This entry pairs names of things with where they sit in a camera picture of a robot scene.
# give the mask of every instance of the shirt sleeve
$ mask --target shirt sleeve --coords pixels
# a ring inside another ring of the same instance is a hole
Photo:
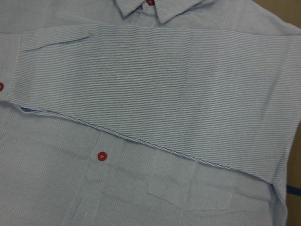
[[[13,57],[0,99],[24,113],[269,183],[300,121],[299,35],[77,25],[21,34]]]

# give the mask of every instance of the red button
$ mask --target red button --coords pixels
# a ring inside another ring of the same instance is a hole
[[[146,0],[146,2],[149,4],[149,6],[155,5],[155,0]]]
[[[108,155],[107,155],[106,152],[100,152],[100,153],[98,154],[98,160],[99,160],[99,161],[104,161],[104,160],[107,159],[107,157],[108,157]]]

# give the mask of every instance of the shirt pocket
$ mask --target shirt pocket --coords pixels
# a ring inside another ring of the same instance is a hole
[[[148,193],[185,210],[228,210],[236,174],[157,150]]]

